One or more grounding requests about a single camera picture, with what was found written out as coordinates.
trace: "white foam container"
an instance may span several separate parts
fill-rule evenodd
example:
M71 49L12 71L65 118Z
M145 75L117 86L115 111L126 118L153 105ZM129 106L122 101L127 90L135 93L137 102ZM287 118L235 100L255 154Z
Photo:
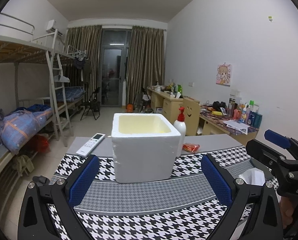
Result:
M117 182L170 177L180 133L163 115L115 114L111 136Z

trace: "curtain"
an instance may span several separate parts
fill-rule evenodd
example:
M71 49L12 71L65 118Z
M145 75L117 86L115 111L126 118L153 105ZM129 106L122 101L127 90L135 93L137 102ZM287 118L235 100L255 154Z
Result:
M141 88L164 82L163 30L134 26L127 67L127 104L133 104Z
M90 80L86 89L86 98L89 98L91 93L97 88L97 73L99 69L100 44L101 44L102 26L84 26L70 28L68 30L65 42L65 49L68 45L74 48L87 51L87 56L91 65ZM70 78L69 86L81 86L81 70L78 70L73 65L67 65L65 68L65 76Z

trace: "remote control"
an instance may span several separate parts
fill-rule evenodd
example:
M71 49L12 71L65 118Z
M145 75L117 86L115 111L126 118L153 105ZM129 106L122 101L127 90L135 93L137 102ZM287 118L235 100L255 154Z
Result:
M76 151L76 154L82 157L88 156L104 137L105 134L96 133L92 138L90 138L89 141L87 141L79 150Z

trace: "gray tabletop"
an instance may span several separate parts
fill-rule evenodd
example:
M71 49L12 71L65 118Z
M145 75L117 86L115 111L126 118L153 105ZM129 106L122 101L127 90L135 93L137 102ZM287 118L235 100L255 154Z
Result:
M76 137L68 149L67 154L75 155L76 151L89 139L89 137ZM218 151L241 146L241 143L227 134L186 136L184 142L199 144L200 148L198 152ZM111 137L103 139L91 154L97 155L98 157L112 157L113 150ZM182 151L181 154L188 154L188 152Z

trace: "human hand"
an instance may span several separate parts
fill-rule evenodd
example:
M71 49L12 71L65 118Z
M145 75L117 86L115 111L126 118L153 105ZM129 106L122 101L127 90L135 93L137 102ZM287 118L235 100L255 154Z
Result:
M295 206L287 197L281 197L279 206L281 211L283 229L285 229L293 221L292 215Z

